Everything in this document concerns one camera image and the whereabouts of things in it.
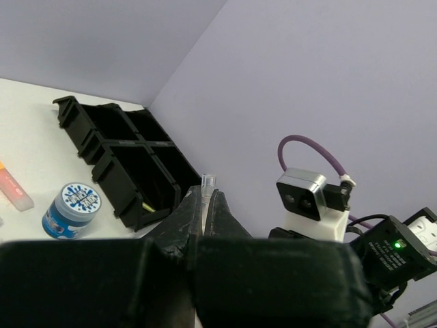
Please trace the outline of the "yellow thin pen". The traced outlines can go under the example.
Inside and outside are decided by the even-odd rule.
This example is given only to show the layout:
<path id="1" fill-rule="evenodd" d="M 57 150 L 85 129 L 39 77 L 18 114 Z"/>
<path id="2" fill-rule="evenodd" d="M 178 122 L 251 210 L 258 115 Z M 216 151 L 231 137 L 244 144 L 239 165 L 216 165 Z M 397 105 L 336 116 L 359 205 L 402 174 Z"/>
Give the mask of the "yellow thin pen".
<path id="1" fill-rule="evenodd" d="M 146 204 L 145 202 L 142 203 L 142 208 L 149 213 L 154 213 L 156 211 L 154 208 L 152 208 L 149 204 Z"/>

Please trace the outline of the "yellow cap highlighter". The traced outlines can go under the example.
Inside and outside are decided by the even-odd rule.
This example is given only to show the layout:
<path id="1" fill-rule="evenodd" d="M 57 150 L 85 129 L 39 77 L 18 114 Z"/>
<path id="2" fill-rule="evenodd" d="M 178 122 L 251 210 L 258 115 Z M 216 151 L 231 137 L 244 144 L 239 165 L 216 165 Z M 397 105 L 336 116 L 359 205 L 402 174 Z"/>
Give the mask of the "yellow cap highlighter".
<path id="1" fill-rule="evenodd" d="M 19 185 L 16 179 L 6 169 L 5 165 L 1 163 L 1 191 L 7 199 L 14 205 L 14 207 L 24 212 L 34 207 L 34 202 L 26 191 Z"/>

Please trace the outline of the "clear pen cap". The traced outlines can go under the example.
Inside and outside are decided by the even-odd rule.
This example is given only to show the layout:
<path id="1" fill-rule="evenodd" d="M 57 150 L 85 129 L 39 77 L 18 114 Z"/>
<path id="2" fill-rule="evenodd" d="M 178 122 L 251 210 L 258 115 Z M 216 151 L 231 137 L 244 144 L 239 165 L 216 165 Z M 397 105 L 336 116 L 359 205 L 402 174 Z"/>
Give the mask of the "clear pen cap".
<path id="1" fill-rule="evenodd" d="M 201 226 L 205 232 L 208 207 L 214 190 L 216 189 L 216 175 L 206 173 L 201 178 Z"/>

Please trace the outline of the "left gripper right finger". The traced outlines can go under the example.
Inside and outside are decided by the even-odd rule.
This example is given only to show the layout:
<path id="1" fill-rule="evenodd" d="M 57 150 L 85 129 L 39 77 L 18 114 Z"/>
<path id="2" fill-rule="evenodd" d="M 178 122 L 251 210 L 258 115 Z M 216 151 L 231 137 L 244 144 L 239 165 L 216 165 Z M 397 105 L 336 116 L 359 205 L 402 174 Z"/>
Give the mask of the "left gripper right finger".
<path id="1" fill-rule="evenodd" d="M 254 238 L 210 199 L 197 242 L 194 302 L 203 327 L 367 327 L 371 295 L 349 245 Z"/>

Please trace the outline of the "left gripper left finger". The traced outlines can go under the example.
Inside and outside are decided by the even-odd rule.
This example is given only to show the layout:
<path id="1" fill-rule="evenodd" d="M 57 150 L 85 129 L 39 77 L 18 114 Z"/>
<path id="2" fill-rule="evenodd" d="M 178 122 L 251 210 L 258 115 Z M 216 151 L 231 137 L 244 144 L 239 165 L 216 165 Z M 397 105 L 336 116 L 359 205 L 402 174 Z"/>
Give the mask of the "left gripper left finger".
<path id="1" fill-rule="evenodd" d="M 193 327 L 186 259 L 201 234 L 201 190 L 131 239 L 1 246 L 2 327 Z"/>

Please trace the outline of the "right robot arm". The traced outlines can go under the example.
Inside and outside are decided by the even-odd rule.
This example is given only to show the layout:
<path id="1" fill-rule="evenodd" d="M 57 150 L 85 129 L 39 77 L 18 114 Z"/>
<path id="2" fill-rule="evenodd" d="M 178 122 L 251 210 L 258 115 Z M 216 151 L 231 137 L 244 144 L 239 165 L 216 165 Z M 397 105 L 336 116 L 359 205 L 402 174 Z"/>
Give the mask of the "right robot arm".
<path id="1" fill-rule="evenodd" d="M 357 219 L 349 210 L 331 208 L 322 215 L 292 210 L 269 236 L 343 242 L 347 233 L 357 235 L 349 244 L 361 261 L 377 313 L 390 310 L 410 280 L 436 272 L 436 215 L 428 208 L 405 221 L 385 214 Z"/>

